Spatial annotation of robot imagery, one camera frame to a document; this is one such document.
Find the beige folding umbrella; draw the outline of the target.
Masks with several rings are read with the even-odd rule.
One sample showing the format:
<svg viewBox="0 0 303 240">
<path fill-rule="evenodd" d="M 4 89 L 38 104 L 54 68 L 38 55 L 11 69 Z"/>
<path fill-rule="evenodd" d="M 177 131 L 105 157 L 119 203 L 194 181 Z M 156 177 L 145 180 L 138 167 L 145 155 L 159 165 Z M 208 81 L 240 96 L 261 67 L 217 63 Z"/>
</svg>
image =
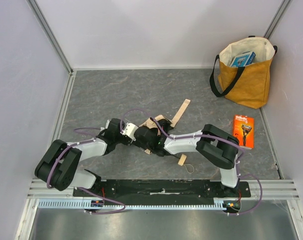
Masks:
<svg viewBox="0 0 303 240">
<path fill-rule="evenodd" d="M 180 118 L 182 117 L 182 115 L 186 111 L 187 107 L 189 106 L 190 102 L 191 102 L 191 100 L 186 98 L 183 101 L 183 103 L 181 104 L 180 108 L 178 109 L 178 111 L 176 112 L 176 114 L 174 115 L 174 117 L 172 119 L 169 119 L 169 118 L 165 117 L 162 114 L 157 115 L 155 117 L 155 119 L 157 121 L 160 121 L 160 120 L 169 121 L 169 125 L 172 128 L 175 128 L 175 126 L 177 125 L 178 121 L 180 120 Z M 143 122 L 139 126 L 140 127 L 145 126 L 145 127 L 148 127 L 149 129 L 153 129 L 153 128 L 156 128 L 157 125 L 150 118 L 148 118 L 145 122 Z M 186 168 L 186 171 L 189 174 L 192 174 L 195 171 L 195 168 L 194 168 L 194 166 L 192 164 L 186 163 L 186 159 L 187 159 L 187 156 L 185 154 L 181 154 L 181 156 L 179 157 L 179 160 L 178 160 L 177 164 L 179 166 L 184 166 Z"/>
</svg>

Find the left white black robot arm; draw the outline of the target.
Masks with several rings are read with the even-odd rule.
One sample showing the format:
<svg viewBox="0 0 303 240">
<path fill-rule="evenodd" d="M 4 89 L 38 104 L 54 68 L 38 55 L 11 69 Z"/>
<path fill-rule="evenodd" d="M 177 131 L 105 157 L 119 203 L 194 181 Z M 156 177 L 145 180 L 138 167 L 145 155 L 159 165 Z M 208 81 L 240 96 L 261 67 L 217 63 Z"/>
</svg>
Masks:
<svg viewBox="0 0 303 240">
<path fill-rule="evenodd" d="M 125 123 L 118 118 L 107 121 L 106 127 L 91 139 L 68 143 L 54 140 L 36 166 L 34 175 L 47 187 L 64 191 L 68 187 L 91 189 L 101 178 L 90 170 L 81 170 L 79 163 L 114 151 L 127 137 L 121 134 Z"/>
</svg>

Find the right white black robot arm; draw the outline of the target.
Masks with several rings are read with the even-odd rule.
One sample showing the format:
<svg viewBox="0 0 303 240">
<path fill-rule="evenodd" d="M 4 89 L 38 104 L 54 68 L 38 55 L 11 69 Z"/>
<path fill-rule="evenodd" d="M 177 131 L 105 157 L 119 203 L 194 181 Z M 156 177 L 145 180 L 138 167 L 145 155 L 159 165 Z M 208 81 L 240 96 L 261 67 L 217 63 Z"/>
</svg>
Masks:
<svg viewBox="0 0 303 240">
<path fill-rule="evenodd" d="M 180 135 L 169 135 L 162 128 L 141 126 L 133 136 L 136 146 L 150 150 L 159 157 L 199 153 L 219 168 L 223 186 L 230 189 L 238 187 L 236 160 L 242 155 L 239 140 L 212 124 L 206 124 L 202 130 Z"/>
</svg>

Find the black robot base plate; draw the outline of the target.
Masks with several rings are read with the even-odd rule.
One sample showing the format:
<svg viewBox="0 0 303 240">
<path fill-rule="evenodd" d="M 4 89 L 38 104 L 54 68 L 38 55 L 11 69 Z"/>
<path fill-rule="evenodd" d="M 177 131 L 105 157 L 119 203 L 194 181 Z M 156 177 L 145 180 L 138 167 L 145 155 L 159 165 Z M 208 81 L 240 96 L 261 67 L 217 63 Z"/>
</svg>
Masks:
<svg viewBox="0 0 303 240">
<path fill-rule="evenodd" d="M 207 179 L 107 179 L 89 191 L 123 204 L 211 204 L 214 198 L 251 197 L 247 182 L 231 189 Z"/>
</svg>

